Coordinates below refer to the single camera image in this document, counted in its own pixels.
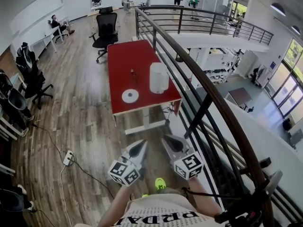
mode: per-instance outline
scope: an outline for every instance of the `black lamp shade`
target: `black lamp shade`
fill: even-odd
[[[284,8],[281,6],[281,4],[274,2],[271,7],[277,11],[279,14],[282,14],[283,16],[285,16],[285,10]]]
[[[298,28],[298,26],[294,25],[294,26],[292,26],[292,29],[293,29],[298,35],[301,34],[300,29]]]

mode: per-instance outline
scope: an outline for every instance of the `white sneaker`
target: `white sneaker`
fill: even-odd
[[[32,204],[32,206],[30,208],[27,208],[29,211],[32,211],[34,209],[34,202],[30,201],[30,203]]]
[[[27,191],[24,189],[23,186],[21,186],[20,184],[18,184],[17,187],[22,189],[22,194],[23,195],[27,195]]]
[[[22,132],[21,132],[21,137],[24,137],[24,136],[26,136],[26,134],[27,134],[27,132],[29,131],[29,128],[27,127],[25,130],[23,130]]]
[[[27,121],[33,121],[33,120],[34,120],[34,118],[35,118],[35,116],[34,116],[34,115],[32,115],[30,118],[27,118],[27,117],[26,117]]]

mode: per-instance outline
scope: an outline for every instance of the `power outlet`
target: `power outlet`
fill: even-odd
[[[63,160],[63,164],[65,164],[66,166],[69,166],[70,163],[71,163],[71,159],[72,159],[72,155],[73,155],[73,152],[71,150],[69,150],[67,153],[66,153],[66,156]]]

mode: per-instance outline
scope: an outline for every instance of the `black and white marker cube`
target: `black and white marker cube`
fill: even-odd
[[[174,162],[174,170],[177,174],[188,180],[202,171],[203,161],[198,152]]]
[[[134,165],[127,165],[116,160],[110,166],[108,174],[110,174],[116,183],[127,187],[132,185],[140,177]]]

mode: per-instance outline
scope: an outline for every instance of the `chair seat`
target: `chair seat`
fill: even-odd
[[[94,48],[106,48],[108,47],[110,44],[114,44],[115,42],[118,41],[118,35],[113,35],[110,37],[106,37],[106,38],[101,38],[99,37],[93,44]]]

